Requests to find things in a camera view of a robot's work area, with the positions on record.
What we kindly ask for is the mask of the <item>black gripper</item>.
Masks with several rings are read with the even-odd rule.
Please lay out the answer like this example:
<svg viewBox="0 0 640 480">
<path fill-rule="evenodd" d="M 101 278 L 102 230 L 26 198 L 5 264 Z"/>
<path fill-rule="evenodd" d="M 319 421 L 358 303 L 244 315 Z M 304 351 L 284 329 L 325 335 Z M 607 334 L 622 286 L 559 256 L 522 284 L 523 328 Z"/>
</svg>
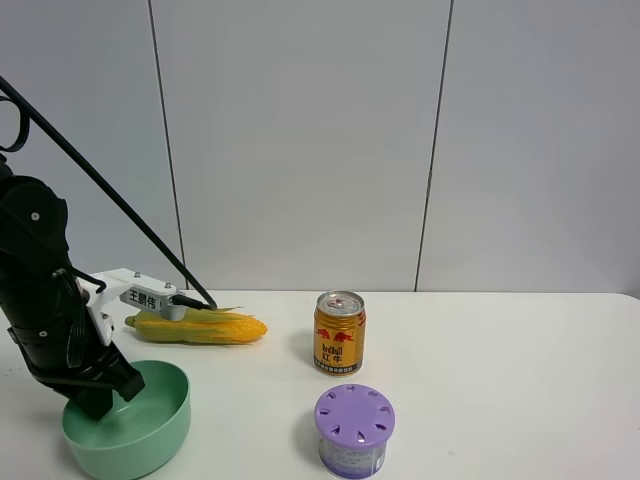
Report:
<svg viewBox="0 0 640 480">
<path fill-rule="evenodd" d="M 31 279 L 7 284 L 7 318 L 36 380 L 69 398 L 98 421 L 145 387 L 115 344 L 103 345 L 74 279 Z"/>
</svg>

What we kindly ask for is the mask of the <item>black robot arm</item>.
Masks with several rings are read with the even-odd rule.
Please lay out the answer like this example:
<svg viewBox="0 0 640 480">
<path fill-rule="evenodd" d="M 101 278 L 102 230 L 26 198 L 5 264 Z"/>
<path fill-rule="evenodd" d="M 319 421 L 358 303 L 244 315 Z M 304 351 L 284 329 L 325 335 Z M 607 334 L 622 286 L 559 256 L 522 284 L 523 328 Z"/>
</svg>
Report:
<svg viewBox="0 0 640 480">
<path fill-rule="evenodd" d="M 114 344 L 105 345 L 77 281 L 66 241 L 68 208 L 42 181 L 1 167 L 1 309 L 31 375 L 93 420 L 115 394 L 144 387 Z"/>
</svg>

